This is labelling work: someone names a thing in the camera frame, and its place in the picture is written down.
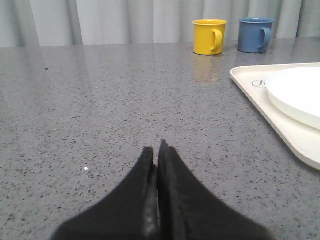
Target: speckled countertop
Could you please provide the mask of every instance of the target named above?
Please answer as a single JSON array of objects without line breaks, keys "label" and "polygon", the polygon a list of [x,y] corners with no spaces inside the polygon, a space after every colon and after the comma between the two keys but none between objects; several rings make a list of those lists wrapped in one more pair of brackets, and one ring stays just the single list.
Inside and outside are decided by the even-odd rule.
[{"label": "speckled countertop", "polygon": [[320,38],[0,48],[0,239],[45,240],[161,140],[216,196],[278,240],[320,239],[320,171],[301,162],[230,78],[245,65],[320,62]]}]

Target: curtain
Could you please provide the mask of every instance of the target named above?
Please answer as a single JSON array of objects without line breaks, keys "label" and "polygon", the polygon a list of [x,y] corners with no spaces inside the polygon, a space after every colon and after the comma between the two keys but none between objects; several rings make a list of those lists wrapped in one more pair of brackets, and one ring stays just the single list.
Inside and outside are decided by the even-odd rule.
[{"label": "curtain", "polygon": [[320,37],[320,0],[0,0],[0,47],[192,42],[198,19],[275,19],[273,38]]}]

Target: mug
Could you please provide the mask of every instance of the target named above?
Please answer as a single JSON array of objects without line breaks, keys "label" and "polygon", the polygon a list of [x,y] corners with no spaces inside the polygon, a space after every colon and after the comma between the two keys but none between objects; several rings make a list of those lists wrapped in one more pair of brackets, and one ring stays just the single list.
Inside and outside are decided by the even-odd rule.
[{"label": "mug", "polygon": [[273,19],[246,17],[239,20],[238,50],[245,53],[264,53],[271,40]]},{"label": "mug", "polygon": [[192,23],[194,24],[194,53],[199,55],[222,53],[227,21],[202,19]]}]

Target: tray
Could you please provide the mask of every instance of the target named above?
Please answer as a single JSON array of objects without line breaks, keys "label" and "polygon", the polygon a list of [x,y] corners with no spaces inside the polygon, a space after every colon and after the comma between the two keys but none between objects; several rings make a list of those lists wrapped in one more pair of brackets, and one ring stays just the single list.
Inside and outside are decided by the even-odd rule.
[{"label": "tray", "polygon": [[265,85],[267,77],[277,71],[302,67],[320,67],[320,62],[239,66],[233,68],[230,75],[291,151],[307,165],[320,170],[320,130],[277,109],[269,99]]}]

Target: white plate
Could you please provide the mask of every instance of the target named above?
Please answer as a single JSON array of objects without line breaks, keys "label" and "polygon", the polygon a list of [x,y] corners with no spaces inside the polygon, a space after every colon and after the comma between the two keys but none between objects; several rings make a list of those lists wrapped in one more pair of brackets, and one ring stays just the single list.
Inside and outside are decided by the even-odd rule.
[{"label": "white plate", "polygon": [[289,117],[320,130],[320,67],[281,70],[265,82],[271,102]]}]

